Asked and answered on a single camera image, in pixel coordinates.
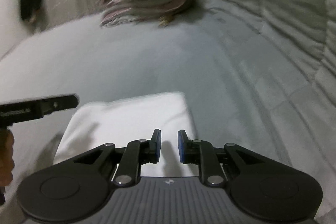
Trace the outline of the person left hand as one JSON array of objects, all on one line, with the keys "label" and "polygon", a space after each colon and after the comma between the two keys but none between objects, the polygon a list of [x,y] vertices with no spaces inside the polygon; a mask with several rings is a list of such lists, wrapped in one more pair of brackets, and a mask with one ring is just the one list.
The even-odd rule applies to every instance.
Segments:
[{"label": "person left hand", "polygon": [[8,129],[1,129],[1,156],[0,156],[0,175],[1,187],[8,186],[13,180],[14,169],[14,135]]}]

